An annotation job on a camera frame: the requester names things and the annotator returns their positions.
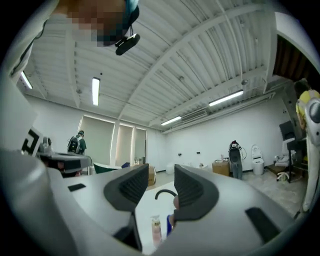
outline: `air vent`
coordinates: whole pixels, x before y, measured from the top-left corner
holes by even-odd
[[[181,122],[188,123],[188,122],[197,120],[199,118],[206,117],[207,115],[208,115],[208,113],[206,112],[205,109],[197,110],[197,111],[194,111],[192,113],[189,113],[189,114],[186,114],[185,116],[183,116],[181,118]]]

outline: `box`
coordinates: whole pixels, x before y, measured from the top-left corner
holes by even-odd
[[[215,174],[220,174],[224,176],[230,176],[230,166],[229,166],[229,161],[221,161],[221,160],[216,160],[212,163],[212,171]]]
[[[149,178],[148,178],[148,187],[156,183],[156,169],[149,165]]]

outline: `white ceiling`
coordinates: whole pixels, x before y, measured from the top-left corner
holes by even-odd
[[[161,128],[176,116],[213,113],[277,85],[276,21],[264,1],[140,0],[139,8],[133,29],[141,40],[123,56],[74,41],[67,19],[53,16],[25,69],[34,88],[18,86],[51,102]],[[99,106],[92,104],[93,77],[101,79]],[[240,89],[242,96],[208,108]]]

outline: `fluorescent light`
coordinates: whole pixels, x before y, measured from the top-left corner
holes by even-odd
[[[161,125],[162,125],[162,126],[166,126],[166,125],[171,124],[171,123],[173,123],[173,122],[175,122],[175,121],[177,121],[177,120],[180,120],[180,119],[181,119],[181,116],[177,116],[177,117],[175,117],[174,119],[171,119],[171,120],[169,120],[169,121],[166,121],[166,122],[162,123]]]
[[[242,95],[242,94],[244,94],[244,90],[239,90],[239,91],[237,91],[237,92],[235,92],[235,93],[232,93],[232,94],[230,94],[230,95],[228,95],[228,96],[219,98],[219,99],[217,99],[217,100],[209,103],[209,106],[212,107],[212,106],[217,105],[217,104],[219,104],[219,103],[228,101],[228,100],[230,100],[230,99],[232,99],[232,98],[235,98],[235,97],[238,97],[238,96],[240,96],[240,95]]]
[[[92,103],[95,106],[99,104],[99,87],[100,87],[100,79],[92,78]]]
[[[21,73],[21,76],[22,76],[24,82],[26,83],[26,85],[27,85],[30,89],[32,89],[33,87],[32,87],[32,85],[31,85],[31,83],[29,82],[28,78],[26,77],[25,72],[22,72],[22,73]]]

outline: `small bottle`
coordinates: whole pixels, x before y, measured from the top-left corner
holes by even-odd
[[[153,244],[155,247],[157,247],[162,242],[161,223],[159,220],[159,215],[152,216],[151,218]]]

